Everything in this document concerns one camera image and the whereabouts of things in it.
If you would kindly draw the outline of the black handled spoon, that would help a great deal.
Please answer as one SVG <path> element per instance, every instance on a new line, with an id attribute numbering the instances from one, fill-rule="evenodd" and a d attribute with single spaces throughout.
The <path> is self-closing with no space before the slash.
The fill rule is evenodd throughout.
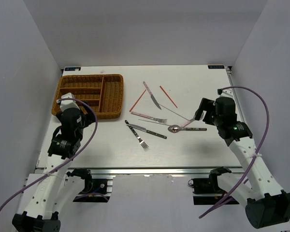
<path id="1" fill-rule="evenodd" d="M 168 127 L 168 131 L 171 133 L 178 133 L 180 131 L 207 131 L 207 128 L 181 127 L 179 125 L 171 125 Z"/>

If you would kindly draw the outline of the thin metal chopstick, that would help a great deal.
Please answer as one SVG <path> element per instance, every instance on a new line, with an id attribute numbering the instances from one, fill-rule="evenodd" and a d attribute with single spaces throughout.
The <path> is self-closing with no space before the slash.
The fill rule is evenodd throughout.
<path id="1" fill-rule="evenodd" d="M 186 121 L 188 121 L 188 120 L 189 120 L 189 119 L 187 119 L 186 117 L 184 117 L 184 116 L 182 116 L 182 115 L 178 114 L 177 112 L 175 112 L 175 111 L 173 111 L 173 110 L 171 110 L 171 109 L 169 109 L 169 108 L 167 108 L 167 107 L 163 106 L 162 104 L 159 104 L 159 106 L 161 106 L 161 107 L 163 107 L 164 109 L 166 109 L 166 110 L 168 110 L 168 111 L 172 112 L 173 114 L 175 114 L 175 115 L 177 115 L 177 116 L 179 116 L 179 117 L 181 117 L 181 118 L 185 119 Z"/>

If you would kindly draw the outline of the pink handled fork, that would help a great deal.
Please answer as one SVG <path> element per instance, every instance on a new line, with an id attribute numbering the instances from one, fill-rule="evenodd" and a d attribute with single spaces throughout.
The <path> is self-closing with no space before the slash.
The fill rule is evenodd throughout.
<path id="1" fill-rule="evenodd" d="M 131 114 L 135 115 L 135 116 L 147 118 L 147 119 L 153 120 L 153 121 L 158 122 L 158 123 L 166 123 L 167 122 L 167 119 L 156 118 L 156 117 L 144 115 L 144 114 L 141 114 L 141 113 L 138 113 L 138 112 L 133 112 L 132 111 Z"/>

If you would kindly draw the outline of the pink handled knife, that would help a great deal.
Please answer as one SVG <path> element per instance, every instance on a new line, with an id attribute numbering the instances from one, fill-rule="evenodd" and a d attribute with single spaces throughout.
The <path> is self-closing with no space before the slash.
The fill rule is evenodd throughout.
<path id="1" fill-rule="evenodd" d="M 145 81 L 143 81 L 143 84 L 147 90 L 147 92 L 150 94 L 150 98 L 153 101 L 153 103 L 161 110 L 161 106 L 159 105 L 159 103 L 157 102 L 156 98 L 154 97 L 153 93 L 151 92 L 151 90 L 149 89 L 148 85 L 146 84 Z"/>

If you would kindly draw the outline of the black handled knife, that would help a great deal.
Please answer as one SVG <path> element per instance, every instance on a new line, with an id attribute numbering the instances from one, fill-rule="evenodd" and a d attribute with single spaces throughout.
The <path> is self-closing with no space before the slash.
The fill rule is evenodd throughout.
<path id="1" fill-rule="evenodd" d="M 138 125 L 134 125 L 134 124 L 127 124 L 128 126 L 134 128 L 134 129 L 137 129 L 137 130 L 140 130 L 140 131 L 143 131 L 143 132 L 146 132 L 148 134 L 151 134 L 151 135 L 154 135 L 154 136 L 157 136 L 159 138 L 162 138 L 162 139 L 167 139 L 167 136 L 165 135 L 162 135 L 162 134 L 159 134 L 157 132 L 154 132 L 154 131 L 150 131 L 150 130 L 147 130 L 146 128 L 144 127 L 141 127 L 141 126 L 138 126 Z"/>

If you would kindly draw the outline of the black handled fork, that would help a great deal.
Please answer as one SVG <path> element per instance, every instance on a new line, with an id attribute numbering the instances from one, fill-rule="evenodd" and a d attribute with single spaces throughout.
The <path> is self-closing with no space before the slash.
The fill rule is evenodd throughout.
<path id="1" fill-rule="evenodd" d="M 125 120 L 126 125 L 129 127 L 129 129 L 132 131 L 134 136 L 139 141 L 140 146 L 144 149 L 144 151 L 147 151 L 149 149 L 149 146 L 145 143 L 145 141 L 137 134 L 137 132 L 133 129 L 132 126 L 129 125 L 128 121 Z"/>

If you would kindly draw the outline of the pink handled spoon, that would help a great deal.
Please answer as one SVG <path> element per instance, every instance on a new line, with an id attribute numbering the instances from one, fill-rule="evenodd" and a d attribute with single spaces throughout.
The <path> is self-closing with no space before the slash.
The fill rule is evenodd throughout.
<path id="1" fill-rule="evenodd" d="M 195 119 L 192 118 L 192 119 L 186 121 L 186 122 L 185 122 L 184 124 L 182 124 L 181 126 L 176 125 L 176 124 L 171 125 L 171 126 L 168 127 L 168 131 L 171 132 L 171 133 L 177 133 L 177 132 L 183 131 L 183 130 L 184 130 L 183 128 L 184 128 L 185 126 L 189 125 L 190 123 L 192 123 L 194 120 L 195 120 Z"/>

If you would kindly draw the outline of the thin white chopstick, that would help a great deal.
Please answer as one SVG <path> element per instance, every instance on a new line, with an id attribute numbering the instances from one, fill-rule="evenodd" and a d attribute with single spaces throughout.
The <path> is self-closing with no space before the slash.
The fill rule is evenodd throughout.
<path id="1" fill-rule="evenodd" d="M 148 123 L 154 123 L 154 124 L 159 124 L 159 125 L 163 125 L 163 126 L 170 126 L 169 124 L 166 123 L 159 123 L 156 121 L 149 121 L 149 120 L 143 120 L 143 119 L 138 119 L 139 121 L 143 121 L 143 122 L 148 122 Z"/>

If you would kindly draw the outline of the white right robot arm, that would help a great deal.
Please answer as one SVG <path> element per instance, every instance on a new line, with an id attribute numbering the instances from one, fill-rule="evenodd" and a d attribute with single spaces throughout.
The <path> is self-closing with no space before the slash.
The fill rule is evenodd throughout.
<path id="1" fill-rule="evenodd" d="M 250 224 L 260 229 L 290 220 L 290 192 L 277 183 L 257 148 L 252 132 L 246 123 L 237 119 L 235 101 L 230 97 L 216 100 L 203 98 L 195 113 L 195 119 L 216 126 L 219 136 L 235 154 L 244 170 L 238 179 L 230 169 L 213 169 L 208 178 L 209 188 L 222 190 L 233 197 L 244 209 Z"/>

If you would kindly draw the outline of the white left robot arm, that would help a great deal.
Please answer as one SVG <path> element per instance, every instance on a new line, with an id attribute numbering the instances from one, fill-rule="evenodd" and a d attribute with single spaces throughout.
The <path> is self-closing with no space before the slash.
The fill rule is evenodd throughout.
<path id="1" fill-rule="evenodd" d="M 58 232 L 59 214 L 64 205 L 72 202 L 79 192 L 92 189 L 86 169 L 72 171 L 67 185 L 60 188 L 71 162 L 84 149 L 81 146 L 84 128 L 97 123 L 94 111 L 84 108 L 85 113 L 77 106 L 57 113 L 61 125 L 53 132 L 43 176 L 37 180 L 36 191 L 24 211 L 12 219 L 18 232 Z"/>

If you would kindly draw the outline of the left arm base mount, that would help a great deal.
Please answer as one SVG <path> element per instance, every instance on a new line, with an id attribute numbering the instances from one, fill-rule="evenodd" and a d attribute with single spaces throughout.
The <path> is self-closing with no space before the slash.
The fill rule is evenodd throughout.
<path id="1" fill-rule="evenodd" d="M 85 203 L 107 203 L 112 192 L 112 179 L 93 177 L 90 170 L 74 169 L 66 173 L 66 180 L 69 177 L 81 179 L 83 189 L 77 194 L 73 202 Z"/>

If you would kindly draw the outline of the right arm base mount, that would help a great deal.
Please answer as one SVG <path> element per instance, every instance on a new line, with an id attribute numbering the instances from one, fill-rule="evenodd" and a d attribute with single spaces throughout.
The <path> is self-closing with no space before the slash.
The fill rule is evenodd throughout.
<path id="1" fill-rule="evenodd" d="M 193 190 L 194 205 L 215 205 L 227 192 L 218 186 L 217 177 L 221 174 L 232 173 L 226 167 L 219 167 L 210 171 L 207 178 L 193 178 L 188 186 Z"/>

